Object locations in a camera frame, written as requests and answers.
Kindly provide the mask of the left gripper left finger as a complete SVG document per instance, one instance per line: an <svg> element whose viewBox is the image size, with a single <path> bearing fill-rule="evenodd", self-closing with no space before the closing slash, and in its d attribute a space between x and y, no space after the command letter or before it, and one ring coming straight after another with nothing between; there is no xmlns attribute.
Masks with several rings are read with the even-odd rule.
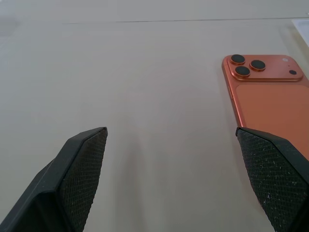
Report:
<svg viewBox="0 0 309 232"><path fill-rule="evenodd" d="M101 173L106 127L69 138L0 224L0 232L83 232Z"/></svg>

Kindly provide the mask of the orange smartphone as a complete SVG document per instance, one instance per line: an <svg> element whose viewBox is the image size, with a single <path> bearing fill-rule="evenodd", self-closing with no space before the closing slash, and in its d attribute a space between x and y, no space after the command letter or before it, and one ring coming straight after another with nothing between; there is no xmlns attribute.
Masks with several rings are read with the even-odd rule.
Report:
<svg viewBox="0 0 309 232"><path fill-rule="evenodd" d="M309 80L286 55L229 55L222 70L237 125L288 140L309 160Z"/></svg>

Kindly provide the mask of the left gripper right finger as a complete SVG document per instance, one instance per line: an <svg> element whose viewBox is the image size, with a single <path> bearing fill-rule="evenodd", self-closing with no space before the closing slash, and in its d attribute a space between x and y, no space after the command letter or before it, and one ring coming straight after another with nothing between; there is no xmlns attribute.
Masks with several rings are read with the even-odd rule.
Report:
<svg viewBox="0 0 309 232"><path fill-rule="evenodd" d="M275 232L309 232L309 160L288 140L238 127L251 187Z"/></svg>

